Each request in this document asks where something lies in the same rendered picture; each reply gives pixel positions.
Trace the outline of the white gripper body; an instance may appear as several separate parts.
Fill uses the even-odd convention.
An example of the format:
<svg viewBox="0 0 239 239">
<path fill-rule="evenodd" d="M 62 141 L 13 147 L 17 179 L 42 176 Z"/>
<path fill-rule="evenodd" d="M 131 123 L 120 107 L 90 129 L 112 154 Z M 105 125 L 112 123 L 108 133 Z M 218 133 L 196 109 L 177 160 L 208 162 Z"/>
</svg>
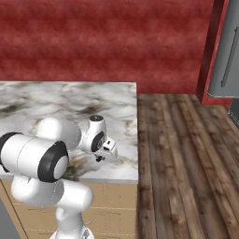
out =
<svg viewBox="0 0 239 239">
<path fill-rule="evenodd" d="M 98 155 L 103 157 L 107 161 L 114 161 L 118 157 L 117 145 L 104 145 L 98 150 Z"/>
</svg>

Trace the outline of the red fridge surround panel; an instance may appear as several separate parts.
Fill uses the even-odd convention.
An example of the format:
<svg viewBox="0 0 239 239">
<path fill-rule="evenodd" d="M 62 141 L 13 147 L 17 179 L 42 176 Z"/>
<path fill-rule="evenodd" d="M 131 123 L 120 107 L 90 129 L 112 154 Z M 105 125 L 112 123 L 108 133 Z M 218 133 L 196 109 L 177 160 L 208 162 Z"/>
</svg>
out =
<svg viewBox="0 0 239 239">
<path fill-rule="evenodd" d="M 230 0 L 214 0 L 213 3 L 195 92 L 195 95 L 202 105 L 230 105 L 232 102 L 230 98 L 212 98 L 207 94 L 229 1 Z"/>
</svg>

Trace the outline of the tan island cabinet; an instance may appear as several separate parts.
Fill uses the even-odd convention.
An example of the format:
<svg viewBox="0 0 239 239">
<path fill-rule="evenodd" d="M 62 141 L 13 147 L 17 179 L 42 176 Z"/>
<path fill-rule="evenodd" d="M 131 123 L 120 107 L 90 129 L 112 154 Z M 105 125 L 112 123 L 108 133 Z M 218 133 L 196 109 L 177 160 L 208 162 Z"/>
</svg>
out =
<svg viewBox="0 0 239 239">
<path fill-rule="evenodd" d="M 95 239 L 137 239 L 137 185 L 85 182 L 92 188 L 91 208 L 82 214 Z M 18 203 L 10 182 L 0 180 L 0 197 L 21 239 L 49 239 L 57 229 L 55 207 L 35 208 Z"/>
</svg>

